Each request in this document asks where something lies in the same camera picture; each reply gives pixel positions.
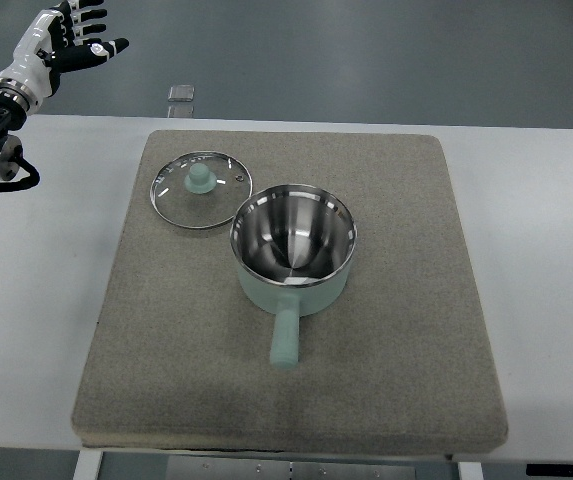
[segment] pot rim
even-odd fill
[[[296,190],[294,190],[294,192],[304,193],[304,194],[309,194],[309,195],[316,195],[319,197],[319,199],[315,199],[317,201],[319,201],[321,198],[324,198],[327,201],[327,206],[328,206],[328,200],[331,200],[331,202],[335,206],[335,208],[333,208],[333,210],[338,211],[339,209],[341,209],[345,213],[345,215],[348,217],[348,219],[350,220],[350,223],[352,225],[351,232],[353,234],[353,238],[352,238],[350,249],[348,251],[348,254],[346,255],[345,260],[332,273],[326,275],[323,278],[317,279],[311,283],[304,283],[304,284],[283,283],[283,282],[278,282],[276,280],[272,280],[270,278],[266,278],[263,275],[258,274],[257,272],[252,270],[250,267],[248,267],[248,265],[246,265],[246,263],[242,260],[238,245],[235,242],[234,234],[237,231],[235,227],[239,223],[240,218],[242,218],[246,214],[248,207],[253,203],[257,203],[257,200],[261,199],[262,197],[266,197],[267,195],[272,194],[274,190],[283,189],[284,187],[295,188]],[[306,184],[302,184],[302,183],[284,183],[284,184],[273,185],[272,187],[265,188],[264,190],[261,190],[255,194],[251,195],[250,197],[248,197],[244,201],[244,203],[242,203],[239,206],[239,208],[237,209],[237,212],[235,213],[235,216],[233,217],[233,221],[232,221],[232,224],[230,227],[229,238],[230,238],[230,244],[231,244],[231,248],[233,250],[233,254],[235,255],[235,259],[242,266],[242,268],[246,272],[248,272],[251,276],[257,278],[258,280],[260,280],[264,283],[270,284],[270,285],[275,285],[278,287],[284,287],[284,288],[289,288],[289,289],[300,289],[300,288],[308,288],[308,287],[320,285],[322,283],[326,283],[329,280],[331,280],[333,277],[336,277],[337,275],[339,275],[345,268],[348,267],[348,265],[352,261],[353,254],[355,253],[355,246],[357,244],[357,224],[355,223],[355,219],[353,218],[353,215],[350,213],[350,210],[348,210],[348,207],[346,207],[346,205],[341,200],[339,200],[335,195],[333,195],[329,191],[324,190],[323,188],[320,188],[320,187],[314,187],[312,185],[306,185]]]

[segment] gray floor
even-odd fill
[[[0,0],[0,70],[49,5]],[[107,6],[103,38],[124,36],[131,46],[63,77],[42,113],[165,117],[169,87],[191,84],[196,118],[573,128],[573,0]],[[0,479],[11,478],[4,472],[13,462],[36,468],[21,478],[72,477],[68,453],[39,454],[0,450]],[[163,478],[163,459],[115,455],[102,480]],[[49,462],[61,463],[59,477],[39,470]],[[493,468],[485,466],[488,478],[501,478],[492,475],[502,468],[523,473]]]

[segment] black cable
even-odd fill
[[[0,193],[28,190],[39,183],[39,172],[26,161],[21,146],[15,148],[15,155],[13,155],[13,158],[10,161],[23,168],[28,173],[28,177],[24,177],[17,182],[0,183]]]

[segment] felt pad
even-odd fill
[[[348,283],[301,319],[293,371],[269,365],[274,319],[239,286],[230,226],[181,229],[150,203],[158,171],[192,151],[235,157],[254,192],[321,187],[356,220]],[[419,455],[501,445],[506,414],[439,141],[154,132],[72,424],[88,447]]]

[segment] white table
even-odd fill
[[[504,446],[459,460],[573,461],[573,130],[192,119],[38,115],[17,133],[42,182],[0,194],[0,446],[81,448],[69,416],[158,129],[439,138],[510,424]]]

